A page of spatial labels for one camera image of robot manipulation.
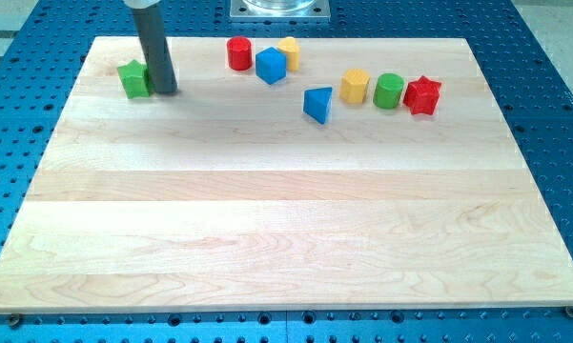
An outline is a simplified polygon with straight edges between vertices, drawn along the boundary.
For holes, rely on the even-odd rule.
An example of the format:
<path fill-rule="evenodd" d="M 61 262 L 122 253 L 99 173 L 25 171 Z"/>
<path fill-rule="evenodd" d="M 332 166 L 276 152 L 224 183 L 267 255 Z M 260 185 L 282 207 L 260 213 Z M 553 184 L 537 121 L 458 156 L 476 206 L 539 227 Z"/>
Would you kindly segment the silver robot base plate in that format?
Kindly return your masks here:
<path fill-rule="evenodd" d="M 329 0 L 228 0 L 227 3 L 229 16 L 236 22 L 331 18 Z"/>

